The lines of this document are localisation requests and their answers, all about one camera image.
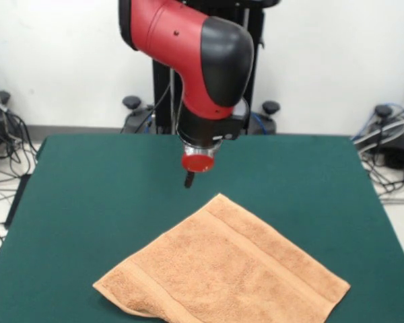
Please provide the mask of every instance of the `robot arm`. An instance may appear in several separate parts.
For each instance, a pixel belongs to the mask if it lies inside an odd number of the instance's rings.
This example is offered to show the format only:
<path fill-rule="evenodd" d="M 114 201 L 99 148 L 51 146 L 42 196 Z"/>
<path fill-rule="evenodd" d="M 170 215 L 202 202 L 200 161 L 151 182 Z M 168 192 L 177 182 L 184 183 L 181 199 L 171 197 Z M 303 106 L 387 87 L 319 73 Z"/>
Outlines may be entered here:
<path fill-rule="evenodd" d="M 120 0 L 119 11 L 125 42 L 181 76 L 182 164 L 208 171 L 222 140 L 237 138 L 248 116 L 242 95 L 253 66 L 250 34 L 177 0 Z"/>

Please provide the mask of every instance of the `green table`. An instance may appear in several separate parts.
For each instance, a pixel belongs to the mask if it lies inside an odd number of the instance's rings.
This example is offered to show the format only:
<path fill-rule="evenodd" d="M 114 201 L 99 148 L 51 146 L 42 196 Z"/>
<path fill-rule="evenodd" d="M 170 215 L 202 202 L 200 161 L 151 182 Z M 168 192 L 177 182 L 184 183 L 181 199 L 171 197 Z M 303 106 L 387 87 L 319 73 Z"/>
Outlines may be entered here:
<path fill-rule="evenodd" d="M 172 136 L 50 137 L 0 254 L 0 323 L 159 322 L 92 288 L 222 192 L 351 283 L 328 322 L 404 323 L 404 255 L 346 138 L 242 137 L 183 187 Z"/>

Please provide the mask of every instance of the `white wall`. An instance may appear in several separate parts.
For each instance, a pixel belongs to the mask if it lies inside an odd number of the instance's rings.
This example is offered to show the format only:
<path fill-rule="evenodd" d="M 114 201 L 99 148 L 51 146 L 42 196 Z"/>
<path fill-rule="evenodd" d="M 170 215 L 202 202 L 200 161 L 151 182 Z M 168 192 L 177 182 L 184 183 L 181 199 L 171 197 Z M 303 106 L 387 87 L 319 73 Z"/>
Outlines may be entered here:
<path fill-rule="evenodd" d="M 255 107 L 279 130 L 352 134 L 404 103 L 404 0 L 283 0 L 267 10 Z M 119 34 L 116 0 L 0 0 L 0 89 L 28 124 L 120 127 L 121 100 L 153 100 L 151 61 Z"/>

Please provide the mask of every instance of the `red circular plate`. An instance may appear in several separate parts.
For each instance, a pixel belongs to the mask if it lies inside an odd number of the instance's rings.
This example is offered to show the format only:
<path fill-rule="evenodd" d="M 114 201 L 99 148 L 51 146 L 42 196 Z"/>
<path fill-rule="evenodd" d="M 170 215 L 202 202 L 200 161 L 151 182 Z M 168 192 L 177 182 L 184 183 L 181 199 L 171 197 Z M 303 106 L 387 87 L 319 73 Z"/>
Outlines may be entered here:
<path fill-rule="evenodd" d="M 206 155 L 183 155 L 182 166 L 189 172 L 208 172 L 214 166 L 214 159 Z"/>

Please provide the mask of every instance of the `orange towel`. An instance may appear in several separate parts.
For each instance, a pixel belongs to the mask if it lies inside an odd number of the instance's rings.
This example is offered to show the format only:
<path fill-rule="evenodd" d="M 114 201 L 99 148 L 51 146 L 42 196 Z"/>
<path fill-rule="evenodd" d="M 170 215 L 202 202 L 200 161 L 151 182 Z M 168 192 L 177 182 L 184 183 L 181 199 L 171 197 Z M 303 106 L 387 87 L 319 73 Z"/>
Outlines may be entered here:
<path fill-rule="evenodd" d="M 321 323 L 349 284 L 223 195 L 94 283 L 170 323 Z"/>

